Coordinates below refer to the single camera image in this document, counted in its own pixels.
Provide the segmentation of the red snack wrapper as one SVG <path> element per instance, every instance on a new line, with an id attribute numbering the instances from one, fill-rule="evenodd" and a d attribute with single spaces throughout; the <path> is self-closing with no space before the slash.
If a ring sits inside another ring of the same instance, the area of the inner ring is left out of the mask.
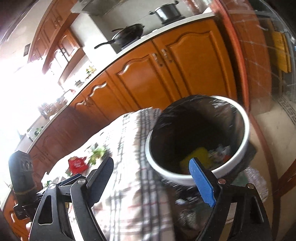
<path id="1" fill-rule="evenodd" d="M 70 172 L 73 175 L 81 174 L 88 169 L 88 165 L 86 164 L 86 157 L 71 157 L 68 160 Z"/>

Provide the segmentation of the white blue paper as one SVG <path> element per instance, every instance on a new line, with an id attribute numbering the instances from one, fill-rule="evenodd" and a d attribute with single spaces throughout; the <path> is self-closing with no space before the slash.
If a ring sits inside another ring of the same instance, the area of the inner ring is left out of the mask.
<path id="1" fill-rule="evenodd" d="M 219 164 L 227 162 L 232 157 L 231 154 L 230 146 L 219 145 L 216 149 L 210 150 L 208 156 L 211 161 Z"/>

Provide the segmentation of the wooden lower kitchen cabinets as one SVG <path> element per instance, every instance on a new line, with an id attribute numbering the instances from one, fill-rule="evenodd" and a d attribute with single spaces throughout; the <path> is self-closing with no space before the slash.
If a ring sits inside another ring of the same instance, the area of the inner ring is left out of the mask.
<path id="1" fill-rule="evenodd" d="M 193 94 L 237 99 L 217 18 L 167 31 L 131 51 L 86 86 L 44 129 L 29 154 L 39 189 L 44 174 L 124 113 L 165 109 Z"/>

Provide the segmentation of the wooden kitchen cabinets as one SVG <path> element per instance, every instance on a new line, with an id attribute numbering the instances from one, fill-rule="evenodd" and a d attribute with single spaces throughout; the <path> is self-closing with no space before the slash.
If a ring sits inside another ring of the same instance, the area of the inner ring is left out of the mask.
<path id="1" fill-rule="evenodd" d="M 28 62 L 37 62 L 43 74 L 51 74 L 59 85 L 85 55 L 70 29 L 78 17 L 71 9 L 78 1 L 51 1 L 35 32 Z"/>
<path id="2" fill-rule="evenodd" d="M 167 31 L 131 51 L 86 86 L 44 129 L 29 154 L 39 189 L 44 174 L 124 113 L 165 109 L 193 94 L 237 99 L 217 18 Z"/>

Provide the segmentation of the white kitchen countertop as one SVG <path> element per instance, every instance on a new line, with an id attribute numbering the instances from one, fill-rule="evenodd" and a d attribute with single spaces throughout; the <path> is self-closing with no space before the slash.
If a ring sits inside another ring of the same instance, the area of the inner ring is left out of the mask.
<path id="1" fill-rule="evenodd" d="M 107 61 L 107 63 L 103 64 L 101 68 L 96 70 L 93 74 L 90 75 L 88 79 L 84 81 L 84 83 L 79 87 L 75 93 L 71 94 L 69 99 L 65 99 L 64 102 L 62 102 L 62 106 L 58 107 L 58 110 L 51 116 L 49 117 L 49 120 L 45 121 L 45 126 L 49 125 L 53 121 L 54 118 L 56 118 L 67 106 L 70 105 L 70 103 L 79 95 L 81 95 L 81 92 L 88 84 L 90 84 L 95 78 L 97 78 L 102 72 L 104 72 L 109 66 L 112 64 L 118 62 L 121 58 L 125 57 L 128 53 L 130 53 L 133 50 L 138 49 L 140 46 L 142 46 L 144 43 L 152 40 L 152 38 L 155 38 L 167 31 L 170 31 L 172 29 L 175 29 L 177 27 L 183 26 L 185 24 L 189 24 L 195 21 L 203 20 L 203 19 L 208 19 L 214 17 L 215 14 L 213 12 L 209 13 L 203 13 L 199 14 L 196 16 L 191 16 L 176 22 L 173 22 L 171 24 L 168 24 L 164 27 L 161 27 L 159 29 L 153 30 L 151 33 L 142 36 L 139 40 L 134 41 L 131 43 L 129 46 L 127 46 L 125 49 L 120 51 L 116 56 L 112 57 L 110 60 Z"/>

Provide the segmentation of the wooden upper kitchen cabinets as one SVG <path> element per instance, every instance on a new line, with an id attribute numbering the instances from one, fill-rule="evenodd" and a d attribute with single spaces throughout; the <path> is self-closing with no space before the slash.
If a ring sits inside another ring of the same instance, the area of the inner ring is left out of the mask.
<path id="1" fill-rule="evenodd" d="M 59 85 L 85 55 L 70 29 L 78 17 L 71 9 L 78 1 L 51 1 L 35 32 L 28 62 L 37 62 L 43 74 L 51 74 Z"/>

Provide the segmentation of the green crumpled wrapper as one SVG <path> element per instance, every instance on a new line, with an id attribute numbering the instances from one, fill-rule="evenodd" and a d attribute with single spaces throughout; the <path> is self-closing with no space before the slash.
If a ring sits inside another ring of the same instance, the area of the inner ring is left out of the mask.
<path id="1" fill-rule="evenodd" d="M 91 147 L 92 154 L 89 158 L 88 164 L 95 165 L 96 161 L 105 154 L 105 151 L 105 148 Z"/>

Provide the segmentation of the plaid checkered tablecloth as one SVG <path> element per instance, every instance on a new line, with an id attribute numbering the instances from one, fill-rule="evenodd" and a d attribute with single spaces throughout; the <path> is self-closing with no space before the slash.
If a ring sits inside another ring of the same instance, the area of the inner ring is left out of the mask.
<path id="1" fill-rule="evenodd" d="M 114 161 L 100 201 L 92 207 L 107 240 L 174 240 L 169 198 L 145 156 L 145 141 L 161 114 L 158 108 L 126 113 L 81 147 L 61 158 L 44 181 L 66 175 L 70 157 L 89 157 L 97 144 Z"/>

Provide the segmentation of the condiment bottles on counter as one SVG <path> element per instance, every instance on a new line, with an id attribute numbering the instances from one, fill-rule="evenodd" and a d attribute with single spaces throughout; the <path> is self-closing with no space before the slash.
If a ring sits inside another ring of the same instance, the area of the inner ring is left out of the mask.
<path id="1" fill-rule="evenodd" d="M 86 78 L 89 78 L 95 71 L 96 71 L 96 68 L 92 66 L 88 66 L 88 68 L 86 69 L 86 74 L 87 74 Z"/>

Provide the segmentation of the black wok pan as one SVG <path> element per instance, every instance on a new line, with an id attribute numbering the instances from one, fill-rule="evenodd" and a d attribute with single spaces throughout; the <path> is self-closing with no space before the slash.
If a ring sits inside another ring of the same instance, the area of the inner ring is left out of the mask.
<path id="1" fill-rule="evenodd" d="M 100 43 L 97 46 L 94 47 L 94 49 L 97 49 L 103 45 L 108 44 L 116 44 L 119 45 L 119 47 L 124 47 L 134 40 L 138 40 L 141 38 L 143 32 L 144 32 L 145 26 L 143 24 L 134 24 L 131 26 L 127 26 L 125 28 L 119 28 L 114 29 L 112 32 L 115 32 L 118 30 L 118 32 L 112 37 L 112 39 L 108 42 Z"/>

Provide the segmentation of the grey range hood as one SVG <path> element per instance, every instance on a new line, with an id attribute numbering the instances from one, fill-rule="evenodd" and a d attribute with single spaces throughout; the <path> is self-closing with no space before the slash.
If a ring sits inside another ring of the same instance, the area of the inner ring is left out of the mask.
<path id="1" fill-rule="evenodd" d="M 120 0 L 82 0 L 74 4 L 71 13 L 103 16 L 108 11 L 124 2 L 125 1 Z"/>

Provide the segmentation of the steel cooking pot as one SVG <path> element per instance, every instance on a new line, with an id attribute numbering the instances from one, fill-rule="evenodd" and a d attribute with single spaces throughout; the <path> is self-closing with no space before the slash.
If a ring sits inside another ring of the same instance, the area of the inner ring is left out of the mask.
<path id="1" fill-rule="evenodd" d="M 170 4 L 164 4 L 156 8 L 154 11 L 150 11 L 149 15 L 156 15 L 160 19 L 162 25 L 167 25 L 175 21 L 182 20 L 185 17 L 176 7 L 177 4 L 179 4 L 179 1 L 174 1 Z"/>

